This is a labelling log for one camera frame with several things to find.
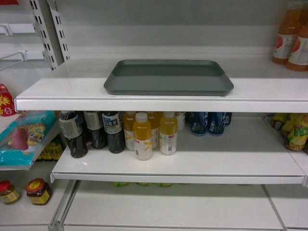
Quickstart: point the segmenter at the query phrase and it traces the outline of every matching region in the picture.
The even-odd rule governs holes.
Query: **gray tray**
[[[225,96],[234,85],[209,60],[123,60],[104,88],[112,95]]]

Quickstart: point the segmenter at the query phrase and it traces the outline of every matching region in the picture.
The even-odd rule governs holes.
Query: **white bottle cap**
[[[138,123],[145,123],[148,120],[148,115],[145,112],[138,112],[136,114],[136,121]]]
[[[173,118],[175,115],[175,112],[164,112],[164,117],[166,118]]]

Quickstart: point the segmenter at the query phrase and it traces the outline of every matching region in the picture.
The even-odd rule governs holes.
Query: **red jar lid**
[[[31,180],[27,186],[26,191],[28,193],[38,193],[41,191],[45,186],[45,181],[42,178],[36,178]]]
[[[8,180],[3,180],[0,182],[0,193],[8,191],[11,187],[11,183]]]

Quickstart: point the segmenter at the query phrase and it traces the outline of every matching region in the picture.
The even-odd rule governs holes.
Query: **glass jar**
[[[52,196],[52,190],[42,178],[31,180],[27,186],[27,197],[34,205],[45,205]]]
[[[16,191],[14,185],[8,180],[0,182],[0,199],[5,204],[12,204],[20,198],[20,194]]]

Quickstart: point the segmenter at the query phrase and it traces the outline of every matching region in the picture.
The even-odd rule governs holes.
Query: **red package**
[[[16,113],[9,90],[5,85],[0,84],[0,116],[12,116]]]

